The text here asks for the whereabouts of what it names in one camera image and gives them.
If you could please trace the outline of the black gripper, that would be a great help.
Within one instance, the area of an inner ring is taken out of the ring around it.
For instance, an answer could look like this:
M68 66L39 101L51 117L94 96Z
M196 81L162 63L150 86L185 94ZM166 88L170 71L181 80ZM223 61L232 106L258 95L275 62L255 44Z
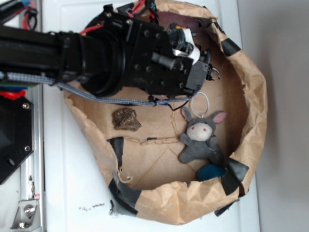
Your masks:
M174 24L164 29L103 7L101 35L106 56L102 96L122 87L137 87L149 95L193 96L208 72L207 53L195 46L189 29Z

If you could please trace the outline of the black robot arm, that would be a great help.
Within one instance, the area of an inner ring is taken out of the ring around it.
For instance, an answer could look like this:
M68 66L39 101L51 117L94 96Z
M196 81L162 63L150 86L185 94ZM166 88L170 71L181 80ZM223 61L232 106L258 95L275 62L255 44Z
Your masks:
M78 81L97 97L123 87L150 95L192 97L211 79L210 54L188 27L159 25L156 4L104 6L80 33L0 27L1 81L52 85Z

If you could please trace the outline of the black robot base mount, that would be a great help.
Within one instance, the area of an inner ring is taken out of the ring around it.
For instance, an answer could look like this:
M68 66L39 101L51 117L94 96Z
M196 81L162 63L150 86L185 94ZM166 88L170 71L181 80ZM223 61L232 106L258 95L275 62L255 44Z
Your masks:
M0 97L0 183L33 152L33 104L25 97Z

